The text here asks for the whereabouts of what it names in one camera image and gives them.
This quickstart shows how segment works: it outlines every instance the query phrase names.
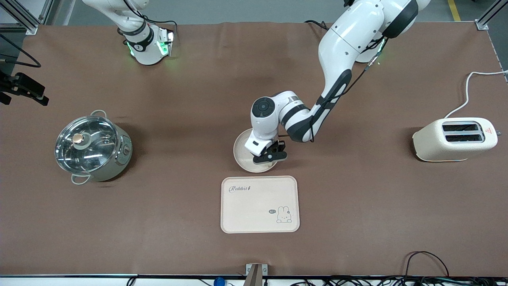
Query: pot handle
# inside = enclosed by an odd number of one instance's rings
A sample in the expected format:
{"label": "pot handle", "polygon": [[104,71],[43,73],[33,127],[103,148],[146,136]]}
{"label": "pot handle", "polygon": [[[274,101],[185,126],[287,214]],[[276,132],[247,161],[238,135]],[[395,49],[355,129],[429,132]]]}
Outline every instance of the pot handle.
{"label": "pot handle", "polygon": [[97,113],[104,113],[104,118],[108,118],[108,115],[106,114],[106,112],[102,109],[97,109],[97,110],[94,110],[92,111],[92,113],[90,113],[90,115],[96,115]]}
{"label": "pot handle", "polygon": [[[91,177],[92,177],[91,175],[81,176],[81,175],[72,174],[71,175],[71,182],[74,185],[84,185],[84,184],[88,183],[88,181],[90,180]],[[86,178],[86,180],[84,182],[78,183],[78,182],[76,182],[76,178]]]}

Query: white robotic arm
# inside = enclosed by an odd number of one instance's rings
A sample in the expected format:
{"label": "white robotic arm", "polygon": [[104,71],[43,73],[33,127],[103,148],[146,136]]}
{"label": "white robotic arm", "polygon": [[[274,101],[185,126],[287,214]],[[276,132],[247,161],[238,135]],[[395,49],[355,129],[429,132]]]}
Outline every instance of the white robotic arm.
{"label": "white robotic arm", "polygon": [[148,5],[149,0],[83,0],[83,2],[106,15],[120,28],[127,39],[131,55],[140,64],[153,65],[170,55],[174,31],[147,23],[138,12]]}
{"label": "white robotic arm", "polygon": [[355,60],[367,52],[372,40],[395,38],[405,32],[418,11],[430,0],[357,0],[330,27],[319,44],[319,59],[325,76],[325,88],[312,108],[292,91],[254,102],[250,119],[252,132],[245,147],[254,164],[282,161],[287,158],[283,141],[278,140],[282,124],[291,140],[313,140],[326,116],[346,91]]}

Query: white power cable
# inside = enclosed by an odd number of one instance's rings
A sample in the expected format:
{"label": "white power cable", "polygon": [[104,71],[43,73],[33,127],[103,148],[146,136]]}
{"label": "white power cable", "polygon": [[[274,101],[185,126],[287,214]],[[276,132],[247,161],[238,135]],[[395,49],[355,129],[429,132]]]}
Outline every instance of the white power cable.
{"label": "white power cable", "polygon": [[461,106],[459,106],[459,107],[455,108],[454,110],[450,111],[450,113],[448,113],[444,118],[450,117],[450,115],[452,115],[454,112],[460,110],[461,108],[463,108],[464,106],[466,106],[468,104],[468,102],[469,102],[469,79],[474,74],[494,75],[494,74],[503,74],[503,73],[507,73],[508,74],[508,70],[505,70],[505,71],[502,71],[502,72],[472,72],[472,73],[470,73],[469,76],[466,79],[466,101]]}

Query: stainless steel pot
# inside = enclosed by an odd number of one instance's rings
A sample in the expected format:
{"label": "stainless steel pot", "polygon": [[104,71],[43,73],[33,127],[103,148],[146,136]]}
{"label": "stainless steel pot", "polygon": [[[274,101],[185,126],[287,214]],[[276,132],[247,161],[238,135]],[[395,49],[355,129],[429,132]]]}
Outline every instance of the stainless steel pot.
{"label": "stainless steel pot", "polygon": [[71,173],[76,185],[112,179],[125,169],[131,157],[131,138],[109,121],[103,110],[72,121],[56,140],[56,162]]}

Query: white toaster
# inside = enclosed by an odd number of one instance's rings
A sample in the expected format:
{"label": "white toaster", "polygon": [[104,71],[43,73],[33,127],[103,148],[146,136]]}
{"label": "white toaster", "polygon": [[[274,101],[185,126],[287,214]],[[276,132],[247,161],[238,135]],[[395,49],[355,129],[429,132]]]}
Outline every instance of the white toaster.
{"label": "white toaster", "polygon": [[492,123],[477,117],[439,119],[412,138],[416,155],[428,162],[463,161],[497,144]]}

